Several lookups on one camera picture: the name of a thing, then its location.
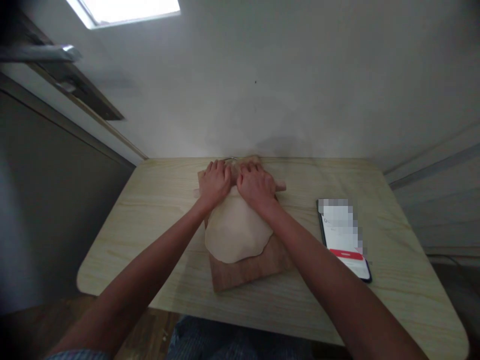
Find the phone screen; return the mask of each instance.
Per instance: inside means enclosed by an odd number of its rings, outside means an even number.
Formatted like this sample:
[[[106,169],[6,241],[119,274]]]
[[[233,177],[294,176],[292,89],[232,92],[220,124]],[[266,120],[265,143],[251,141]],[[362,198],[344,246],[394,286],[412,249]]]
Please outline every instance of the phone screen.
[[[365,282],[372,281],[369,265],[360,253],[362,247],[359,243],[357,222],[353,220],[352,207],[335,204],[335,199],[330,201],[333,205],[320,205],[318,214],[324,245],[342,261],[355,275]]]

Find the dough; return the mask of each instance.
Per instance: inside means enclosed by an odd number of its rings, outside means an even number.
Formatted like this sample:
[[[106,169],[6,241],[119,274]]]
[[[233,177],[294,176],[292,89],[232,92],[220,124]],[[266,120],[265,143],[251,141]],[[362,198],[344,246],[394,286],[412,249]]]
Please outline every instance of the dough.
[[[208,219],[205,246],[215,259],[231,264],[260,255],[272,234],[270,226],[233,186]]]

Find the hand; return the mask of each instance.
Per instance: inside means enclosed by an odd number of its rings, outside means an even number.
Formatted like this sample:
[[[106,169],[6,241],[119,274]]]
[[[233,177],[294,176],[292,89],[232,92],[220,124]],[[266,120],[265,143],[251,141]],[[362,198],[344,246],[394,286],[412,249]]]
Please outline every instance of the hand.
[[[201,177],[200,200],[205,202],[210,210],[213,210],[229,194],[232,169],[225,165],[225,161],[215,160],[208,164],[205,173]]]
[[[241,197],[257,212],[262,205],[268,204],[271,200],[275,201],[274,178],[260,163],[240,165],[236,187]]]

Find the white wall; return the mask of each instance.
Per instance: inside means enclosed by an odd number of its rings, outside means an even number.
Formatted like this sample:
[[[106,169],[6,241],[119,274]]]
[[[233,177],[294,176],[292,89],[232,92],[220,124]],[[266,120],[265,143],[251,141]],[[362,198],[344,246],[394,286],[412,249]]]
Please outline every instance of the white wall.
[[[479,255],[480,156],[393,193],[427,253]]]
[[[94,30],[64,0],[25,12],[80,50],[126,117],[113,126],[149,157],[354,157],[386,171],[479,121],[476,4],[181,0],[180,16]]]

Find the table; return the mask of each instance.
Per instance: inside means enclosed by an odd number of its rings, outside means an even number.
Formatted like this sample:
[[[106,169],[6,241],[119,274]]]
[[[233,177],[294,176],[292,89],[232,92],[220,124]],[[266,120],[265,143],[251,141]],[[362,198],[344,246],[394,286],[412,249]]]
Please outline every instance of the table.
[[[196,199],[197,172],[210,158],[148,159],[134,171],[77,277],[80,291],[99,295]],[[371,262],[370,288],[432,359],[464,359],[465,330],[382,172],[361,159],[263,158],[282,206],[321,240],[316,199],[354,203]],[[205,229],[200,226],[152,308],[342,344],[299,273],[291,270],[214,293]]]

